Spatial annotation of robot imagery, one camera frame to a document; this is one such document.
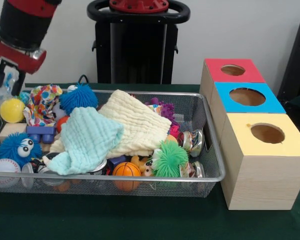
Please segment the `blue fuzzy ball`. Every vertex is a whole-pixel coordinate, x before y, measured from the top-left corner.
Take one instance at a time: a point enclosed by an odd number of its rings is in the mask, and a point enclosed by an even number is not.
[[[33,148],[28,156],[22,157],[18,154],[18,148],[27,147],[25,139],[33,141]],[[0,145],[0,159],[15,160],[20,165],[20,168],[30,162],[31,158],[41,158],[41,156],[42,150],[40,144],[26,133],[12,133]]]
[[[69,116],[75,108],[98,106],[98,99],[89,85],[77,84],[77,89],[60,96],[60,107]]]

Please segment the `blue toy block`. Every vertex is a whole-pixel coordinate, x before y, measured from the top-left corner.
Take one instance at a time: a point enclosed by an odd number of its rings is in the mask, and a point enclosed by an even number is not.
[[[56,128],[53,126],[27,126],[26,133],[40,143],[52,144],[55,140]]]
[[[110,168],[110,172],[112,173],[116,166],[124,162],[127,162],[127,157],[125,155],[122,155],[119,157],[108,159],[107,165]]]
[[[214,84],[227,113],[286,113],[266,83],[215,82]],[[260,105],[238,103],[230,96],[230,93],[237,89],[258,92],[264,96],[265,101]]]

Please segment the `circular hole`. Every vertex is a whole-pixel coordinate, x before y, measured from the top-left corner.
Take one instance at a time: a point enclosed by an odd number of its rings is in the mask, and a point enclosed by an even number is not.
[[[284,132],[277,126],[259,123],[251,127],[251,133],[260,141],[268,144],[279,144],[285,140]]]
[[[259,106],[266,101],[261,92],[246,87],[233,89],[229,95],[233,101],[245,106]]]
[[[230,76],[240,76],[245,73],[245,69],[238,65],[228,64],[221,67],[221,71]]]

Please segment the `stacked wooden boxes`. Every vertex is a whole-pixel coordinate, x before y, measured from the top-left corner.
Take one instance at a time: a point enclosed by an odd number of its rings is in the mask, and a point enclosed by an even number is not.
[[[200,93],[223,153],[230,210],[290,210],[300,190],[300,133],[250,59],[206,59]]]

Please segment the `green fuzzy ball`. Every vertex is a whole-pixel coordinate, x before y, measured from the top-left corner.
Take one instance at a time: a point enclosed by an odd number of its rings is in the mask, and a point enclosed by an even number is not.
[[[153,174],[162,178],[180,177],[179,165],[188,162],[187,152],[174,141],[161,143],[161,152],[158,153],[159,159],[155,162]]]

